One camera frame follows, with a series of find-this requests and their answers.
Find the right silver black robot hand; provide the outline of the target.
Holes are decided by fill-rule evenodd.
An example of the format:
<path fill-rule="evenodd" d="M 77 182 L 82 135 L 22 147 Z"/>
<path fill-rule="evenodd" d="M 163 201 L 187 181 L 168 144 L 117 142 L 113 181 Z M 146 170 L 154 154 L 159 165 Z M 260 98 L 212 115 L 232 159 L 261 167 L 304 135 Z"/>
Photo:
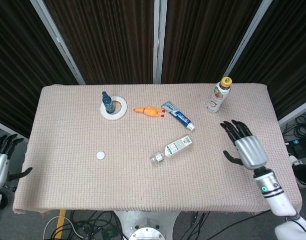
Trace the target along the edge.
<path fill-rule="evenodd" d="M 232 120 L 232 122 L 224 121 L 220 126 L 228 134 L 239 155 L 239 158 L 235 158 L 224 150 L 224 156 L 231 163 L 252 171 L 265 167 L 268 157 L 257 137 L 251 133 L 245 123 Z"/>

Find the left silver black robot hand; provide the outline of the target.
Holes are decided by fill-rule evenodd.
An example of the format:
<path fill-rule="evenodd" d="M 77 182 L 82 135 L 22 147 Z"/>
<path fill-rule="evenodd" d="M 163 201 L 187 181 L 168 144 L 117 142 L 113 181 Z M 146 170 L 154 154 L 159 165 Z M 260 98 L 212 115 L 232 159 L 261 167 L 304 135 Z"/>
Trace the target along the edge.
<path fill-rule="evenodd" d="M 32 167 L 29 167 L 24 172 L 9 174 L 11 156 L 16 146 L 24 141 L 23 138 L 17 138 L 17 136 L 17 134 L 0 136 L 0 190 L 6 182 L 21 179 L 33 170 Z"/>

